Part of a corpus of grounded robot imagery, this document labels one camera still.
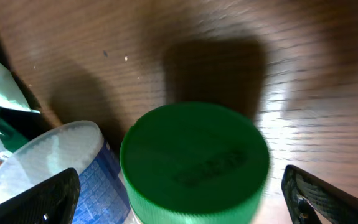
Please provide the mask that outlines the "green lid jar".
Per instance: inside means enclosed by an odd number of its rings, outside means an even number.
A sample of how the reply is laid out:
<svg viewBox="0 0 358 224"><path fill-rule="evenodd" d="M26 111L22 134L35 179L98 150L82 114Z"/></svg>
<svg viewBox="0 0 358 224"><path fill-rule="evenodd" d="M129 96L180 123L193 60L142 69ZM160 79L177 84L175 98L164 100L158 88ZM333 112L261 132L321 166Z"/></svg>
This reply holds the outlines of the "green lid jar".
<svg viewBox="0 0 358 224"><path fill-rule="evenodd" d="M121 143L120 164L142 223L250 223L270 155L243 115L187 102L140 117Z"/></svg>

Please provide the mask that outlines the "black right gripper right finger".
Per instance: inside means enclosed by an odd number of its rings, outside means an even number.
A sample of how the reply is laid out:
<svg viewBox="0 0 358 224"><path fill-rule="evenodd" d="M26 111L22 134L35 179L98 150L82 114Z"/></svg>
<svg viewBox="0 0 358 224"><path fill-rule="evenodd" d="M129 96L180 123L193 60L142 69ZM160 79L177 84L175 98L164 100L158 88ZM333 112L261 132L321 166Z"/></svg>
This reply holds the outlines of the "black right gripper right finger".
<svg viewBox="0 0 358 224"><path fill-rule="evenodd" d="M281 189L293 223L358 223L358 198L294 165L285 168Z"/></svg>

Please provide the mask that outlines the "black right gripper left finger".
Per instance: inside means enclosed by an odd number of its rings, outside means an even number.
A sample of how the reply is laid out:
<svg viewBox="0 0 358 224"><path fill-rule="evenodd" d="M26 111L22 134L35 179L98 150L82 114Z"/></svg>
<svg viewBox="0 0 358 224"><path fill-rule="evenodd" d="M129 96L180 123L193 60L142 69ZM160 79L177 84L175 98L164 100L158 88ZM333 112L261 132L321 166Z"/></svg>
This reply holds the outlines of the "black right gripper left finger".
<svg viewBox="0 0 358 224"><path fill-rule="evenodd" d="M71 224L79 196L77 171L65 169L0 204L0 223Z"/></svg>

